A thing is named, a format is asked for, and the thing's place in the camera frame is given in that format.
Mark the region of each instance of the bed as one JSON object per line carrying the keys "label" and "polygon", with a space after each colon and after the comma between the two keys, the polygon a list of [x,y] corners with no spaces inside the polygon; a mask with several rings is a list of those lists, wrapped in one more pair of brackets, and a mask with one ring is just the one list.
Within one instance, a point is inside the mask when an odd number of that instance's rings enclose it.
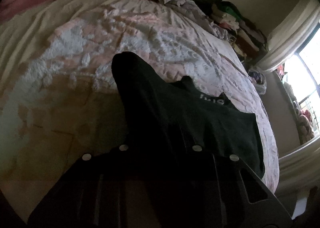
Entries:
{"label": "bed", "polygon": [[276,141],[254,86],[227,41],[152,0],[54,0],[0,26],[0,188],[23,219],[84,153],[123,142],[124,108],[111,73],[137,53],[167,82],[192,77],[255,113],[262,181],[275,192]]}

